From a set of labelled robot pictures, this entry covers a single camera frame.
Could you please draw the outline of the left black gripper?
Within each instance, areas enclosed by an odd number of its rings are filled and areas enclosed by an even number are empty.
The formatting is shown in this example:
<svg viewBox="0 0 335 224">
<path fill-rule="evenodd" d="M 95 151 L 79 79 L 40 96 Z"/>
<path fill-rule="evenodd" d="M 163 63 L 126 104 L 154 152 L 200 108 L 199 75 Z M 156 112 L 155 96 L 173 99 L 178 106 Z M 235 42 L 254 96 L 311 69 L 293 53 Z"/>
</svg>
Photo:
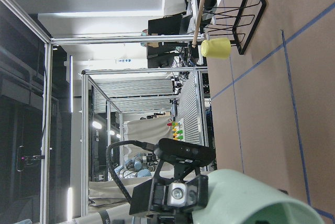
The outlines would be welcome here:
<svg viewBox="0 0 335 224">
<path fill-rule="evenodd" d="M 190 213 L 208 204 L 208 176 L 198 175 L 183 182 L 163 184 L 150 179 L 133 189 L 129 214 L 137 217 L 168 215 L 176 212 Z"/>
</svg>

